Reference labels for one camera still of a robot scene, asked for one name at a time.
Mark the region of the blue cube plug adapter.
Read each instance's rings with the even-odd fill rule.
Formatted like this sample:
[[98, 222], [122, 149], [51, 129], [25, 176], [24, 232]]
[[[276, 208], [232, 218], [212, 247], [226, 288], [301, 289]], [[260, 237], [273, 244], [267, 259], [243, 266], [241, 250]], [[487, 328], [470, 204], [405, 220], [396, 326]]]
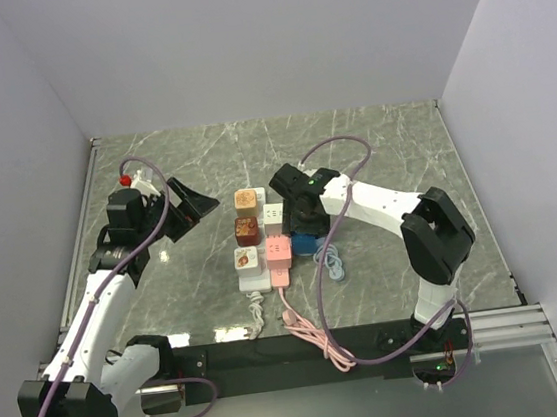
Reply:
[[316, 237], [311, 234], [297, 233], [291, 236], [292, 252], [294, 256], [314, 255], [318, 244]]

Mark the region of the light blue round socket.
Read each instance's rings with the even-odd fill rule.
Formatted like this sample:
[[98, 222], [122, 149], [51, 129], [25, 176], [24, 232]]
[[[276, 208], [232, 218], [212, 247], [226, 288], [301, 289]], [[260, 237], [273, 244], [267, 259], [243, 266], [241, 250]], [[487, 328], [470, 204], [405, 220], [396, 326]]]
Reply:
[[318, 247], [317, 247], [316, 251], [318, 251], [319, 248], [323, 245], [325, 237], [318, 237], [318, 236], [315, 236], [315, 237], [316, 237], [316, 242], [318, 244]]

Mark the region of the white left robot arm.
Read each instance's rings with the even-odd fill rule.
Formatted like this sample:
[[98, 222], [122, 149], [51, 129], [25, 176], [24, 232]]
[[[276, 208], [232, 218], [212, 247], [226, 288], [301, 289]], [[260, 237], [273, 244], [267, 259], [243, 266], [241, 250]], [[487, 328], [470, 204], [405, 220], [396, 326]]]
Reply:
[[173, 177], [162, 190], [144, 183], [110, 194], [79, 310], [41, 378], [20, 387], [21, 417], [119, 417], [144, 384], [163, 385], [178, 375], [163, 335], [137, 335], [116, 362], [105, 358], [150, 245], [165, 237], [177, 242], [218, 205]]

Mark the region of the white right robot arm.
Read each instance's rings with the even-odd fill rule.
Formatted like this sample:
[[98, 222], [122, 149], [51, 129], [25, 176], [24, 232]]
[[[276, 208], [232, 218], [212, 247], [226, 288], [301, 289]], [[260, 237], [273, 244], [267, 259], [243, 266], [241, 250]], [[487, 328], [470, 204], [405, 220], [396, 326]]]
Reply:
[[448, 336], [460, 268], [476, 238], [444, 190], [398, 192], [323, 167], [307, 174], [288, 163], [269, 183], [283, 200], [285, 234], [325, 239], [346, 217], [400, 237], [420, 280], [412, 315], [413, 341], [425, 351], [441, 346]]

